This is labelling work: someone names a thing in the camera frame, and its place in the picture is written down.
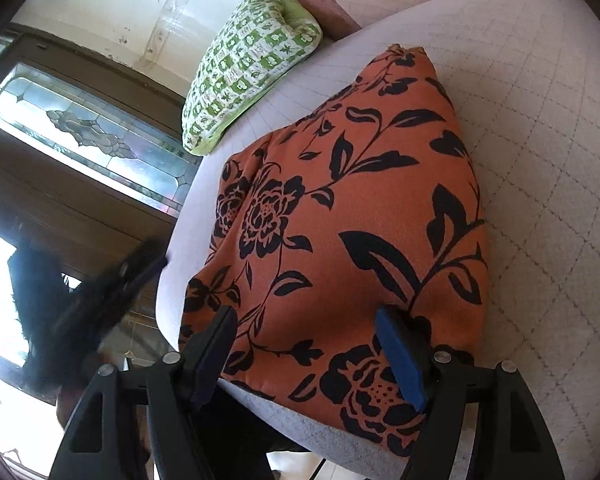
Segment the person's left hand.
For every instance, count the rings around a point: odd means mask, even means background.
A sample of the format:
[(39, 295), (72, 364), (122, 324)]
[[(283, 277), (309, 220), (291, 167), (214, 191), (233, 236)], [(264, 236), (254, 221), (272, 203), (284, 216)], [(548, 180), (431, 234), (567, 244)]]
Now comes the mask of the person's left hand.
[(56, 417), (62, 429), (67, 428), (76, 406), (89, 385), (90, 383), (85, 380), (78, 380), (60, 387), (56, 399)]

